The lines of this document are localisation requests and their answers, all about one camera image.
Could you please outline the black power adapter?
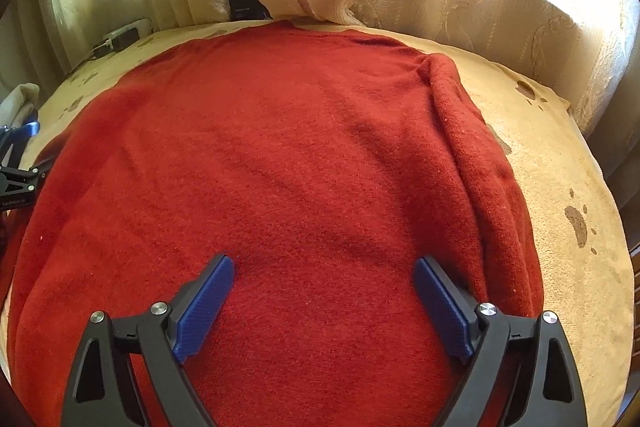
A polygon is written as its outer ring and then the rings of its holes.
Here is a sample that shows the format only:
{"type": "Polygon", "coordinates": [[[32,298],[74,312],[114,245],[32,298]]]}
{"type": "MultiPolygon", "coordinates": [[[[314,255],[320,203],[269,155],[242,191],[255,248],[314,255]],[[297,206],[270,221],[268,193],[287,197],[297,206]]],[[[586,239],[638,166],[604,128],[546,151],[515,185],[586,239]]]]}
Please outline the black power adapter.
{"type": "Polygon", "coordinates": [[[118,35],[114,35],[114,37],[111,38],[112,49],[114,52],[123,51],[124,49],[132,46],[139,39],[140,35],[137,28],[129,28],[125,31],[120,32],[118,35]]]}

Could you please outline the white power strip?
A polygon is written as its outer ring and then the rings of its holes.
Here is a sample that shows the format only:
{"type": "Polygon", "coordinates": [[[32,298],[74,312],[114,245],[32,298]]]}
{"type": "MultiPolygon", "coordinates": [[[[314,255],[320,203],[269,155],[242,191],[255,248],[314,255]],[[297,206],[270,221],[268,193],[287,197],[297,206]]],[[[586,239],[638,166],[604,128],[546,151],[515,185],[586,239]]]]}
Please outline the white power strip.
{"type": "Polygon", "coordinates": [[[127,49],[135,42],[152,34],[152,23],[148,18],[139,18],[124,26],[109,31],[103,39],[114,52],[127,49]]]}

